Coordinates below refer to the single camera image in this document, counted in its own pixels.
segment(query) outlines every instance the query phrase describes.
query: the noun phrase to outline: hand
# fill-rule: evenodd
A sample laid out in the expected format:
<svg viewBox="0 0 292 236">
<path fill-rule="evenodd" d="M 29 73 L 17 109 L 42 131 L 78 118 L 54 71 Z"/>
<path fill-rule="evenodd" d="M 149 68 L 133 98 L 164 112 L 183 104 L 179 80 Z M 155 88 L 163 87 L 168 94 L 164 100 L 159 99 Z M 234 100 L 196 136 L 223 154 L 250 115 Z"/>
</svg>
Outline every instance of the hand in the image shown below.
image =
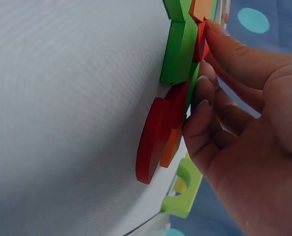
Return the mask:
<svg viewBox="0 0 292 236">
<path fill-rule="evenodd" d="M 211 54 L 183 128 L 190 157 L 246 234 L 292 236 L 292 55 L 207 27 Z M 261 117 L 237 107 L 216 75 Z"/>
</svg>

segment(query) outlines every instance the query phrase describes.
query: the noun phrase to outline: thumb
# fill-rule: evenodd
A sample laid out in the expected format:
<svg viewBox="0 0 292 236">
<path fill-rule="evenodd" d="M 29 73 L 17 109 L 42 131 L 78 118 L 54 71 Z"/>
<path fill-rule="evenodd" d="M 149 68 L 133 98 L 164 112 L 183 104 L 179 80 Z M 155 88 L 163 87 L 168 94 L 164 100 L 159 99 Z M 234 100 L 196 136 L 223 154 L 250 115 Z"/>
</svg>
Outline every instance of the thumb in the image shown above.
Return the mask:
<svg viewBox="0 0 292 236">
<path fill-rule="evenodd" d="M 247 47 L 213 21 L 207 21 L 206 40 L 220 67 L 240 83 L 255 89 L 263 89 L 267 79 L 289 64 L 292 57 Z"/>
</svg>

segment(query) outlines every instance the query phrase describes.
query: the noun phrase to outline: green square block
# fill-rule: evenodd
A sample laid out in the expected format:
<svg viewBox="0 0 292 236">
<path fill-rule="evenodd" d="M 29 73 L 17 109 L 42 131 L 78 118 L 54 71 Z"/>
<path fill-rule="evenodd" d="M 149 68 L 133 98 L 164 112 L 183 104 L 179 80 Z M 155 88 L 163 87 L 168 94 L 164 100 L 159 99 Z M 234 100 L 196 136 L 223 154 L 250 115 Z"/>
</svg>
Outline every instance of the green square block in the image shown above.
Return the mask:
<svg viewBox="0 0 292 236">
<path fill-rule="evenodd" d="M 172 21 L 160 81 L 175 85 L 188 79 L 198 27 L 188 16 L 186 22 Z"/>
<path fill-rule="evenodd" d="M 214 0 L 213 7 L 211 8 L 211 14 L 210 14 L 210 19 L 212 19 L 213 21 L 215 20 L 215 17 L 216 17 L 216 8 L 217 8 L 217 0 Z"/>
<path fill-rule="evenodd" d="M 185 22 L 192 0 L 164 0 L 169 17 L 173 21 Z"/>
<path fill-rule="evenodd" d="M 189 91 L 186 98 L 185 112 L 188 110 L 192 101 L 194 89 L 197 83 L 198 71 L 199 71 L 199 62 L 193 61 L 191 65 L 191 69 L 190 69 L 190 74 L 189 74 Z"/>
</svg>

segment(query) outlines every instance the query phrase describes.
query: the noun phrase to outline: white board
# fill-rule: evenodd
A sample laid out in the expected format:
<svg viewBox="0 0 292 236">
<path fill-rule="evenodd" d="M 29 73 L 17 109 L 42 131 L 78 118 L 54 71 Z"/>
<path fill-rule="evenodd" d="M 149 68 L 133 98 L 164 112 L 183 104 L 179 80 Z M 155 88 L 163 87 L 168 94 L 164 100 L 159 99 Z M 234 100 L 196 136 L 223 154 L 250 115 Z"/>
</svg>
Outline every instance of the white board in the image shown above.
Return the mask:
<svg viewBox="0 0 292 236">
<path fill-rule="evenodd" d="M 134 170 L 169 27 L 162 0 L 0 0 L 1 236 L 118 236 L 160 211 L 177 160 L 151 186 Z"/>
</svg>

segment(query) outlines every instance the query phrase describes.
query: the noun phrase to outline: wooden block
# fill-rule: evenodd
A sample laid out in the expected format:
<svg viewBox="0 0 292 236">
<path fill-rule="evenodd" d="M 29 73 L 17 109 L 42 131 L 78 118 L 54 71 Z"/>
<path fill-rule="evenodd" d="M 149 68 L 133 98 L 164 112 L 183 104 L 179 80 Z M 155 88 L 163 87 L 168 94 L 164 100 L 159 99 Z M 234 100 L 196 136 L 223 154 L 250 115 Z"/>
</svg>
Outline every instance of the wooden block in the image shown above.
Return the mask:
<svg viewBox="0 0 292 236">
<path fill-rule="evenodd" d="M 170 103 L 157 97 L 146 119 L 137 151 L 136 177 L 140 182 L 150 183 L 170 134 Z"/>
<path fill-rule="evenodd" d="M 190 75 L 189 75 L 189 91 L 186 98 L 185 113 L 192 102 L 193 92 L 194 92 L 197 78 L 198 78 L 198 71 L 199 71 L 199 63 L 193 61 L 191 65 L 191 69 L 190 69 Z"/>
<path fill-rule="evenodd" d="M 213 0 L 212 8 L 211 8 L 211 13 L 210 13 L 210 20 L 215 20 L 216 18 L 216 8 L 217 8 L 217 0 Z"/>
<path fill-rule="evenodd" d="M 205 45 L 204 45 L 204 51 L 203 51 L 203 55 L 202 55 L 202 60 L 205 60 L 206 56 L 210 53 L 210 50 L 209 50 L 209 46 L 208 46 L 208 43 L 207 41 L 205 40 Z"/>
<path fill-rule="evenodd" d="M 179 149 L 182 138 L 183 123 L 177 129 L 172 129 L 170 138 L 164 148 L 164 152 L 160 161 L 160 166 L 168 168 L 177 150 Z"/>
<path fill-rule="evenodd" d="M 189 90 L 189 81 L 172 86 L 166 95 L 166 100 L 170 102 L 171 127 L 177 129 L 183 122 L 186 98 Z"/>
<path fill-rule="evenodd" d="M 164 0 L 164 4 L 171 20 L 177 22 L 186 21 L 191 0 Z"/>
<path fill-rule="evenodd" d="M 189 10 L 190 16 L 194 21 L 202 22 L 205 16 L 205 0 L 192 0 Z"/>
<path fill-rule="evenodd" d="M 214 4 L 214 0 L 204 0 L 204 18 L 208 19 L 208 20 L 213 20 L 215 17 L 215 7 L 217 5 L 217 1 L 216 1 L 216 5 Z"/>
<path fill-rule="evenodd" d="M 175 85 L 187 80 L 197 31 L 191 17 L 184 23 L 172 21 L 160 78 L 162 83 Z"/>
<path fill-rule="evenodd" d="M 198 34 L 195 43 L 195 49 L 193 54 L 193 61 L 200 62 L 204 60 L 204 48 L 205 48 L 205 41 L 206 41 L 206 21 L 202 23 L 197 23 L 198 26 Z"/>
</svg>

